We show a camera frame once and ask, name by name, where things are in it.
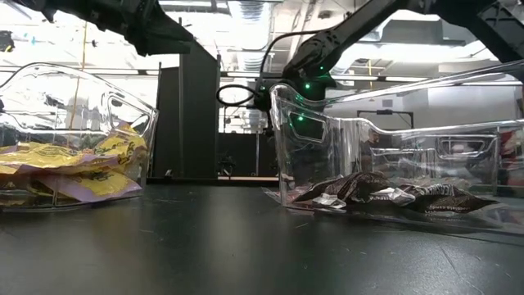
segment clear plastic bin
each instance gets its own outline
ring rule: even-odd
[[[523,77],[520,61],[322,102],[276,85],[273,197],[290,208],[524,234]],[[341,188],[350,176],[356,188]],[[408,196],[396,198],[398,189]]]
[[[34,63],[0,88],[0,207],[57,209],[141,193],[158,112],[94,75]]]

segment ceiling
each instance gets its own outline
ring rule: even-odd
[[[317,30],[335,25],[365,0],[284,0],[283,2],[160,1],[174,20],[182,20],[210,54],[222,57],[223,70],[249,71],[260,67],[269,41],[291,31]],[[518,0],[507,0],[521,13]],[[0,30],[12,32],[15,49],[0,52],[0,67],[46,61],[79,67],[85,22],[58,12],[49,23],[43,16],[4,0]],[[266,71],[279,72],[307,37],[283,39],[273,48]],[[393,15],[363,41],[345,52],[336,74],[432,77],[497,63],[496,58],[466,30],[436,16],[408,11]],[[140,57],[123,37],[87,28],[86,67],[103,69],[158,69],[175,66],[175,55]]]

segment transparent container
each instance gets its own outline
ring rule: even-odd
[[[296,209],[524,234],[523,78],[519,61],[321,102],[276,85],[273,197]]]
[[[158,111],[94,75],[34,63],[0,87],[0,207],[71,208],[141,193]]]

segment dark gray table surface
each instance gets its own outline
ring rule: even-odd
[[[2,295],[524,294],[522,246],[296,214],[259,188],[0,222]]]

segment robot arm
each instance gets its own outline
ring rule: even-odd
[[[141,56],[188,53],[193,36],[169,18],[157,0],[12,0],[53,22],[63,11],[121,34]]]
[[[334,85],[328,73],[342,53],[399,9],[436,14],[469,29],[501,62],[524,59],[524,24],[501,0],[369,0],[339,25],[302,43],[282,77],[299,92],[304,82],[316,83],[318,91],[302,94],[311,100],[324,99],[325,88]]]

